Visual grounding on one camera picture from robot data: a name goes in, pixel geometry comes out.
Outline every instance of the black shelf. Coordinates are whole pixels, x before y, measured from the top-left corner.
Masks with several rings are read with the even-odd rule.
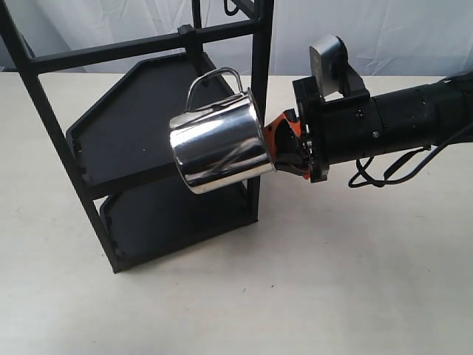
[[[121,270],[256,222],[241,183],[195,195],[178,176],[107,198],[101,218]]]
[[[203,53],[199,70],[214,65]],[[141,61],[66,133],[93,198],[178,174],[169,146],[169,120],[183,112],[188,88],[200,76],[189,57]],[[220,78],[194,98],[201,107],[232,95]]]

